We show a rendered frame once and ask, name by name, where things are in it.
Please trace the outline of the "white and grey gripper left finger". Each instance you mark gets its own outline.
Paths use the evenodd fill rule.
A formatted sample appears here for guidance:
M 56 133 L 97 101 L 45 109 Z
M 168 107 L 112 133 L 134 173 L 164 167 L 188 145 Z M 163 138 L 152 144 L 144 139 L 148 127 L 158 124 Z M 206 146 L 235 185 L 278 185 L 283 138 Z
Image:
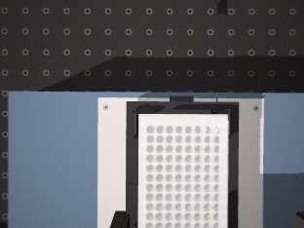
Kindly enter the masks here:
M 125 210 L 116 210 L 110 228 L 130 228 L 130 214 Z

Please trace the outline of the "grey perforated base plate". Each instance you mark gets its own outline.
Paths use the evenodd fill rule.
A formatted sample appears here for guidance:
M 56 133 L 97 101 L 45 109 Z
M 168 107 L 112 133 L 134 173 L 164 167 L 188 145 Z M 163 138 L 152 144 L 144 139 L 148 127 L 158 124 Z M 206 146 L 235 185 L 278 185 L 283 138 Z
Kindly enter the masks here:
M 0 0 L 0 228 L 8 92 L 304 94 L 304 0 Z

